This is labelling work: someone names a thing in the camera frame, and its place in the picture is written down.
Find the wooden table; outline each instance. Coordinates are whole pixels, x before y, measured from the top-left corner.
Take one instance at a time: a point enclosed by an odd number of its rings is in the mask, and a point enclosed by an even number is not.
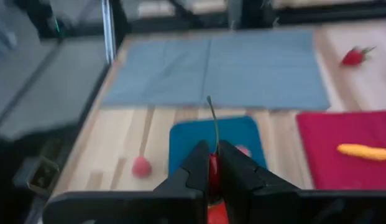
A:
[[[86,120],[54,195],[74,190],[152,190],[167,177],[170,128],[179,121],[210,118],[201,108],[100,108],[100,102],[127,48],[136,39],[194,38],[193,34],[127,37]],[[315,50],[329,111],[386,109],[386,21],[366,21],[315,27]],[[354,46],[377,46],[361,68],[342,68],[340,59]],[[313,187],[297,131],[299,111],[216,110],[219,117],[249,114],[258,123],[269,170],[303,189]],[[148,179],[131,175],[134,159],[144,155],[153,173]]]

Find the red cutting board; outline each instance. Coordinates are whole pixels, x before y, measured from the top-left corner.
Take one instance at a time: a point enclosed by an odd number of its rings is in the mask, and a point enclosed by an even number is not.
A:
[[[386,189],[386,161],[337,150],[340,144],[386,148],[386,111],[303,113],[297,121],[317,189]]]

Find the red strawberry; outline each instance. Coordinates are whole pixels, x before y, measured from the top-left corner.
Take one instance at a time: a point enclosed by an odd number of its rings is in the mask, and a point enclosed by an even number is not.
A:
[[[348,65],[348,66],[358,66],[360,65],[363,61],[365,61],[365,55],[370,52],[371,50],[374,50],[375,47],[371,48],[364,48],[364,49],[359,49],[357,47],[354,47],[351,49],[343,58],[342,60],[342,65]]]

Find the blue cutting board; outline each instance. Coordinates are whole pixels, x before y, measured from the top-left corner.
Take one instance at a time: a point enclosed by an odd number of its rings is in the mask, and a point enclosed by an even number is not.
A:
[[[219,138],[233,145],[242,145],[250,150],[252,159],[267,168],[256,122],[249,116],[218,120]],[[206,140],[210,152],[215,152],[216,136],[212,119],[187,121],[175,124],[170,130],[168,175],[183,163],[198,141]]]

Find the blue cloth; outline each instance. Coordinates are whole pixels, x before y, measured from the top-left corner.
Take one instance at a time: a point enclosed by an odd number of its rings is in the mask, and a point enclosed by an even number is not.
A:
[[[233,145],[242,145],[250,150],[252,159],[260,166],[267,168],[260,143],[256,122],[248,117],[226,118],[218,120],[219,138]],[[169,170],[173,172],[183,163],[200,140],[206,140],[210,152],[215,152],[216,136],[214,121],[187,121],[178,123],[170,131]]]
[[[138,42],[104,106],[329,107],[311,29],[261,30],[207,39]]]

